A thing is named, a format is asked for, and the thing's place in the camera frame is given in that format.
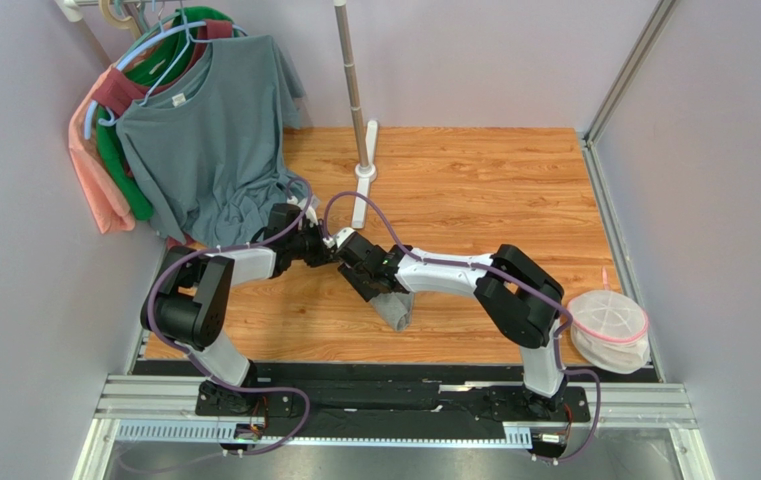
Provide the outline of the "grey cloth napkin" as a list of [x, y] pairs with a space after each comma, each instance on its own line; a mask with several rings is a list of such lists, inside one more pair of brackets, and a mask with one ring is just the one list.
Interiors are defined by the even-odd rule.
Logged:
[[369, 301], [377, 314], [395, 332], [402, 332], [412, 321], [415, 295], [413, 293], [383, 293]]

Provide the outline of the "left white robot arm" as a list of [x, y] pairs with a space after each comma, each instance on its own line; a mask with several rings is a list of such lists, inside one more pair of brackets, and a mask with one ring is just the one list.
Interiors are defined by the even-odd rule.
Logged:
[[210, 380], [250, 389], [253, 362], [224, 332], [231, 289], [280, 276], [294, 261], [335, 261], [336, 242], [313, 207], [278, 203], [248, 243], [226, 249], [171, 248], [144, 300], [141, 326], [185, 353]]

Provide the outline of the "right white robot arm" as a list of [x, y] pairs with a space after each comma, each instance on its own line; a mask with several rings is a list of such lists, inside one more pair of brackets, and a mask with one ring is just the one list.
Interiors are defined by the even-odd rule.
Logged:
[[565, 375], [553, 339], [563, 287], [513, 245], [493, 254], [438, 254], [396, 245], [390, 250], [344, 228], [328, 245], [339, 271], [393, 330], [412, 321], [418, 293], [476, 300], [498, 331], [520, 349], [525, 388], [542, 398], [563, 390]]

